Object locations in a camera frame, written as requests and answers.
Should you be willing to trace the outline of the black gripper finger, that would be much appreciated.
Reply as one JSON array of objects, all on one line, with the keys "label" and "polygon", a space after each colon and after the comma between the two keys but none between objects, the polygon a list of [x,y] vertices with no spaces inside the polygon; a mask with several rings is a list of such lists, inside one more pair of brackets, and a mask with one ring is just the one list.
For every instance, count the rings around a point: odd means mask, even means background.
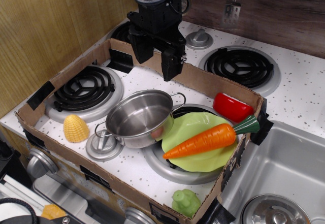
[{"label": "black gripper finger", "polygon": [[161,69],[165,81],[181,74],[184,63],[184,46],[167,48],[161,54]]},{"label": "black gripper finger", "polygon": [[153,56],[152,39],[145,35],[130,34],[129,39],[137,61],[142,64]]}]

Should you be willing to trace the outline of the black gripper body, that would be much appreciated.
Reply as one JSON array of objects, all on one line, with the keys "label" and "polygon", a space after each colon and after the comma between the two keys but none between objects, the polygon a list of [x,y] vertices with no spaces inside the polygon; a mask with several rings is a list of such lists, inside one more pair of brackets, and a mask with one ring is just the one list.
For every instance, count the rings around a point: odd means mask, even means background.
[{"label": "black gripper body", "polygon": [[164,45],[180,47],[186,41],[178,26],[182,20],[182,0],[135,0],[137,12],[129,12],[129,34],[145,35]]}]

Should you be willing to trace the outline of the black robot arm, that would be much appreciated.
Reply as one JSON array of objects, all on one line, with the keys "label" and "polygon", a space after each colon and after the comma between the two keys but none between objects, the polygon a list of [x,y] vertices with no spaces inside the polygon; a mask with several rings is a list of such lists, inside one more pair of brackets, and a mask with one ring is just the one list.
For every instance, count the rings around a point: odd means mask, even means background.
[{"label": "black robot arm", "polygon": [[135,0],[138,11],[129,12],[129,40],[139,63],[148,61],[155,49],[161,52],[165,81],[181,74],[186,60],[185,37],[179,31],[191,0]]}]

